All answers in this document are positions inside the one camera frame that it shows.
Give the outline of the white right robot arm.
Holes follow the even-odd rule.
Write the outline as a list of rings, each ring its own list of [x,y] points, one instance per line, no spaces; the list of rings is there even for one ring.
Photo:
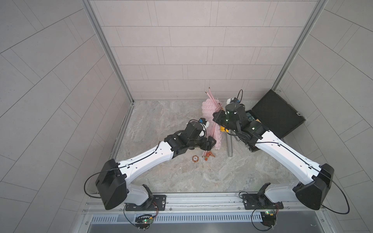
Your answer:
[[[264,184],[258,192],[260,201],[300,202],[312,210],[320,209],[332,184],[334,169],[330,165],[319,165],[306,158],[261,122],[249,121],[242,104],[229,103],[225,109],[213,113],[213,120],[246,145],[272,156],[297,178],[285,184]]]

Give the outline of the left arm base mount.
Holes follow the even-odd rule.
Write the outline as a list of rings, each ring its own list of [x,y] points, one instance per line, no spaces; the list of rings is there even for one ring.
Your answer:
[[[143,185],[129,185],[127,197],[124,200],[126,204],[125,211],[154,211],[165,210],[166,195],[155,195],[149,187]]]

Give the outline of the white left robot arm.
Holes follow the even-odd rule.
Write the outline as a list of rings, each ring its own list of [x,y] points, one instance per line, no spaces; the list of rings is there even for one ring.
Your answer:
[[[133,158],[116,162],[108,160],[95,182],[100,198],[106,210],[114,209],[122,203],[134,204],[148,209],[154,202],[154,195],[145,185],[131,182],[153,167],[172,160],[179,155],[200,148],[210,151],[216,144],[212,136],[207,135],[209,122],[205,118],[192,119],[184,130],[168,135],[159,144]]]

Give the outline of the colourful keychain decoration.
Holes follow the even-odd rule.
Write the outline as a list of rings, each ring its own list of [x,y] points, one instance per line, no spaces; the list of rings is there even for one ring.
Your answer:
[[[207,161],[209,157],[215,157],[215,155],[212,153],[212,151],[204,151],[202,158]]]

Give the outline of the pink fluffy handbag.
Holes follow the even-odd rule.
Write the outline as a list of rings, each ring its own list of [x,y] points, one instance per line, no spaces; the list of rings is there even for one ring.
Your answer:
[[[214,148],[219,150],[221,148],[222,132],[220,130],[220,125],[213,121],[213,114],[222,110],[222,104],[218,99],[214,98],[210,88],[206,91],[206,94],[208,95],[208,99],[202,103],[202,114],[203,118],[209,122],[207,135],[216,140]]]

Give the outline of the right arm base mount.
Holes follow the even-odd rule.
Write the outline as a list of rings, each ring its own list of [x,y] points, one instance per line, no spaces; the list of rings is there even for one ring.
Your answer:
[[[239,193],[245,210],[277,210],[283,209],[282,202],[273,203],[265,196],[265,190],[271,183],[265,183],[257,193],[248,193],[246,191]]]

